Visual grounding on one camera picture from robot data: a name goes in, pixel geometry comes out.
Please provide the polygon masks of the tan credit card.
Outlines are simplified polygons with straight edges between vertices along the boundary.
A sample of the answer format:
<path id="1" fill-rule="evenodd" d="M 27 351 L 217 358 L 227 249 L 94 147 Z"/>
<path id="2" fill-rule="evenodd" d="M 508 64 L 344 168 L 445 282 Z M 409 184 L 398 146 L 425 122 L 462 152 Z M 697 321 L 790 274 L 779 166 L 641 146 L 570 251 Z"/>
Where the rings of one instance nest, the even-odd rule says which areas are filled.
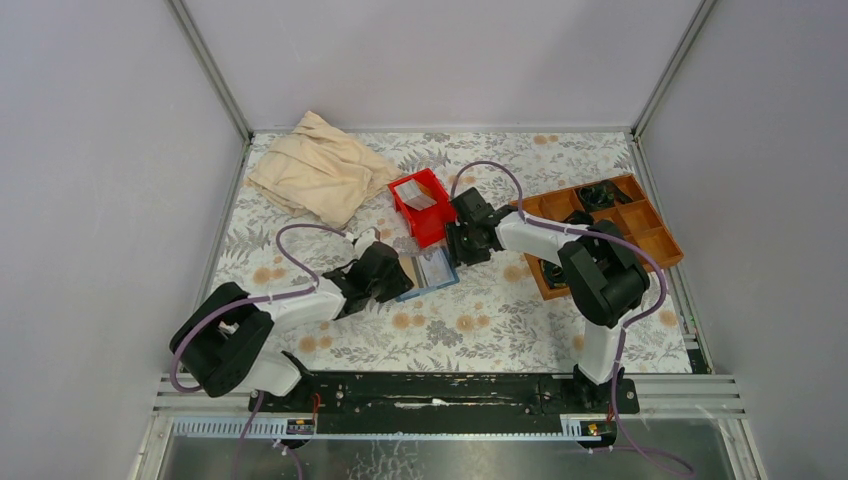
<path id="1" fill-rule="evenodd" d="M 399 264 L 403 273 L 411 282 L 410 290 L 418 289 L 417 259 L 413 256 L 400 256 Z"/>

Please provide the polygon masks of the red plastic bin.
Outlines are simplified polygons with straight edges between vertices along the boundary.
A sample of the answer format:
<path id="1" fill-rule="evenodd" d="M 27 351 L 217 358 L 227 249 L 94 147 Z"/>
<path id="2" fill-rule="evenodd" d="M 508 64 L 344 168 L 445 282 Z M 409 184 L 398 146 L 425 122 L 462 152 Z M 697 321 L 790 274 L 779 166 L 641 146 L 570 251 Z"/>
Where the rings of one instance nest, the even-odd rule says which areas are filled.
<path id="1" fill-rule="evenodd" d="M 416 209 L 404 201 L 401 195 L 406 184 L 416 186 L 418 191 L 431 200 L 427 208 Z M 427 248 L 446 238 L 445 225 L 457 219 L 450 204 L 448 193 L 435 173 L 425 168 L 402 177 L 388 185 L 395 211 L 406 221 L 411 237 L 420 248 Z"/>

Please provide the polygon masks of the silver VIP credit card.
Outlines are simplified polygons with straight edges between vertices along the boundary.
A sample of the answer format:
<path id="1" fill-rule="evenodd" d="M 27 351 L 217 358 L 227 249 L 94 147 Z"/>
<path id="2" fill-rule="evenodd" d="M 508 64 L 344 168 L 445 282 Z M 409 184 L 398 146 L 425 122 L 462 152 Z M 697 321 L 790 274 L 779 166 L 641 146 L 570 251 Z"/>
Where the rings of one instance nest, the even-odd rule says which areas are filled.
<path id="1" fill-rule="evenodd" d="M 453 280 L 453 270 L 442 249 L 433 250 L 419 257 L 419 266 L 427 287 L 437 287 Z"/>

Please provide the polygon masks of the blue card holder wallet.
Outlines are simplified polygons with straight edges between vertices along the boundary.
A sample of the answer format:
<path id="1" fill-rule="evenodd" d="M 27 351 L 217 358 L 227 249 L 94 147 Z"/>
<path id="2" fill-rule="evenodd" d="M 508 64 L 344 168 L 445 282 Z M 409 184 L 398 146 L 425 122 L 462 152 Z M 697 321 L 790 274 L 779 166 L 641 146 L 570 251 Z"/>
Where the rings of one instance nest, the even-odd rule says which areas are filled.
<path id="1" fill-rule="evenodd" d="M 449 251 L 444 246 L 417 255 L 401 256 L 399 260 L 402 270 L 413 283 L 410 290 L 396 298 L 399 302 L 420 297 L 459 282 Z"/>

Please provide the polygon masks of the wooden compartment tray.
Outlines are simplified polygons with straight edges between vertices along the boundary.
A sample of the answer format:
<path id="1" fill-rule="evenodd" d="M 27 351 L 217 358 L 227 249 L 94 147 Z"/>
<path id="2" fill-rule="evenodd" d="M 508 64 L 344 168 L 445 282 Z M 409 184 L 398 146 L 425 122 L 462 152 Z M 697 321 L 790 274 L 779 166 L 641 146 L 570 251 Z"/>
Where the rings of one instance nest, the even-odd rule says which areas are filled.
<path id="1" fill-rule="evenodd" d="M 523 207 L 531 215 L 560 223 L 575 211 L 587 213 L 596 222 L 608 220 L 662 269 L 684 258 L 657 208 L 632 174 L 531 196 L 523 200 Z"/>

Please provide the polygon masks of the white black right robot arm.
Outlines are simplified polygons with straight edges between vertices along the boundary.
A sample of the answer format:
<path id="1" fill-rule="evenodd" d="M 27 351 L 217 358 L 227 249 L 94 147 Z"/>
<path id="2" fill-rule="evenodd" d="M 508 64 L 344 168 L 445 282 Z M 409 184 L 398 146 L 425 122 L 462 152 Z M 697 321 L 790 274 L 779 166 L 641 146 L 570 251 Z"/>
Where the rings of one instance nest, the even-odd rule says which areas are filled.
<path id="1" fill-rule="evenodd" d="M 514 251 L 560 268 L 585 321 L 584 350 L 577 363 L 583 378 L 575 382 L 573 396 L 583 410 L 601 410 L 613 398 L 610 381 L 621 368 L 625 329 L 657 309 L 642 304 L 650 288 L 642 265 L 647 253 L 626 241 L 610 221 L 555 223 L 519 205 L 494 208 L 475 188 L 450 203 L 456 219 L 446 224 L 445 232 L 454 267 L 487 262 L 497 251 Z"/>

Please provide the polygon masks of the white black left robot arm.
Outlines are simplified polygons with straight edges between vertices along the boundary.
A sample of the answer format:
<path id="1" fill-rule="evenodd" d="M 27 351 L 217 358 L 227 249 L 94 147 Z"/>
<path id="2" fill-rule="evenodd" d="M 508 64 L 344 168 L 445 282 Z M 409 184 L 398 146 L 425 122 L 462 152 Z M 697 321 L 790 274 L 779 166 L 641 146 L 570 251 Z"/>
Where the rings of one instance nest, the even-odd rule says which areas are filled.
<path id="1" fill-rule="evenodd" d="M 172 366 L 184 367 L 196 390 L 211 398 L 250 386 L 270 393 L 285 410 L 299 410 L 310 397 L 305 371 L 292 355 L 268 347 L 268 339 L 289 328 L 345 318 L 370 302 L 392 301 L 413 285 L 398 253 L 380 241 L 315 283 L 277 294 L 251 296 L 235 282 L 224 283 L 171 338 Z"/>

